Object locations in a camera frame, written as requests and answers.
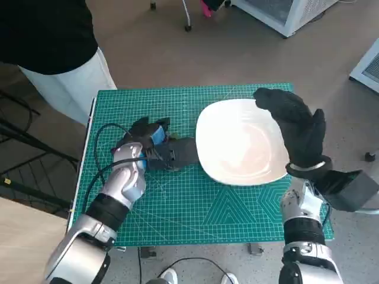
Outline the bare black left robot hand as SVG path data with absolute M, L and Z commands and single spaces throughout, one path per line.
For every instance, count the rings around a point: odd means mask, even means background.
M 149 117 L 135 121 L 129 129 L 133 141 L 138 141 L 144 149 L 151 149 L 167 140 L 167 130 L 171 123 L 169 117 L 150 123 Z

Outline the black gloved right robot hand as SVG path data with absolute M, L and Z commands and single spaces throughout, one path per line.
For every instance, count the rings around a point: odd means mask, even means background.
M 280 89 L 259 88 L 253 97 L 257 107 L 269 111 L 278 124 L 291 164 L 306 169 L 325 161 L 322 109 L 311 112 L 299 96 Z

